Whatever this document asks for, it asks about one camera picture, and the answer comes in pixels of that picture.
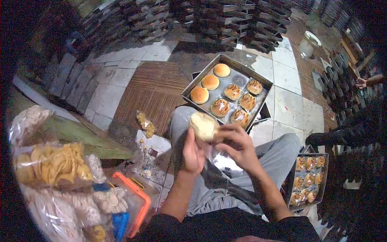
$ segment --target white bucket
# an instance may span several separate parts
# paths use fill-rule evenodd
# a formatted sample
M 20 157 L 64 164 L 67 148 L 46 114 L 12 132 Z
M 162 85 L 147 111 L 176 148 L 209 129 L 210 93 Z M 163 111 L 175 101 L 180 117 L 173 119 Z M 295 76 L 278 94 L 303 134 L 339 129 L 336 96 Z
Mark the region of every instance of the white bucket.
M 321 42 L 317 37 L 309 31 L 305 31 L 304 39 L 298 45 L 302 57 L 310 58 L 315 47 L 321 46 Z

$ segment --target bucket lid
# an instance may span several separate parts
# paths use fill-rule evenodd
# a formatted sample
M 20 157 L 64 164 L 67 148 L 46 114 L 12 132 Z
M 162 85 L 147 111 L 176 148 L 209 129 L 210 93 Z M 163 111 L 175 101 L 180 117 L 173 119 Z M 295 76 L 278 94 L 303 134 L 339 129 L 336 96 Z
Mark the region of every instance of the bucket lid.
M 311 41 L 313 44 L 317 46 L 321 46 L 321 41 L 311 32 L 305 31 L 305 37 L 307 40 Z

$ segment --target gray sweatpants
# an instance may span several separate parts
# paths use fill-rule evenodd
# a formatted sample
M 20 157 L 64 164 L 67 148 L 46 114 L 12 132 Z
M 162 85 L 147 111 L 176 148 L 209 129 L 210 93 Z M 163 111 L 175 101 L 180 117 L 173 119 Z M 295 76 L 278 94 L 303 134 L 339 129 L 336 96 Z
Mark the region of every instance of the gray sweatpants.
M 173 154 L 171 161 L 175 165 L 175 177 L 181 169 L 185 136 L 190 116 L 197 112 L 194 108 L 180 106 L 172 115 L 170 125 Z M 297 154 L 301 148 L 296 134 L 285 134 L 280 138 L 255 147 L 264 170 L 277 185 L 281 187 Z M 208 213 L 219 209 L 238 207 L 244 211 L 263 215 L 258 204 L 259 194 L 254 194 L 250 177 L 229 178 L 209 161 L 197 177 L 191 200 L 187 209 L 188 216 Z

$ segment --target tray of wrapped buns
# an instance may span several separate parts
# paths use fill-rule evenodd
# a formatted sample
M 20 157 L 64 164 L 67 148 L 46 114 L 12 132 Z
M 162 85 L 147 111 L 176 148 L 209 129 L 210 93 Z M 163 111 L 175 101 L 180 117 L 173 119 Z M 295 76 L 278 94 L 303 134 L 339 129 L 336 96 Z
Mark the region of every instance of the tray of wrapped buns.
M 285 180 L 286 204 L 303 209 L 322 201 L 328 174 L 328 154 L 299 154 Z
M 273 83 L 251 68 L 218 55 L 185 88 L 182 97 L 219 123 L 236 123 L 249 130 Z

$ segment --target wooden mat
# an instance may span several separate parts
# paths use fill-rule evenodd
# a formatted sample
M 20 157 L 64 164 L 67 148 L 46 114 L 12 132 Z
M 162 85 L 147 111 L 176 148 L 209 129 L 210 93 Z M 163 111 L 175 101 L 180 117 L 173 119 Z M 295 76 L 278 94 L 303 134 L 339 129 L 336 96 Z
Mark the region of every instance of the wooden mat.
M 130 80 L 113 120 L 140 129 L 136 110 L 142 110 L 156 125 L 156 135 L 163 136 L 174 109 L 186 103 L 181 93 L 189 83 L 177 63 L 144 62 Z

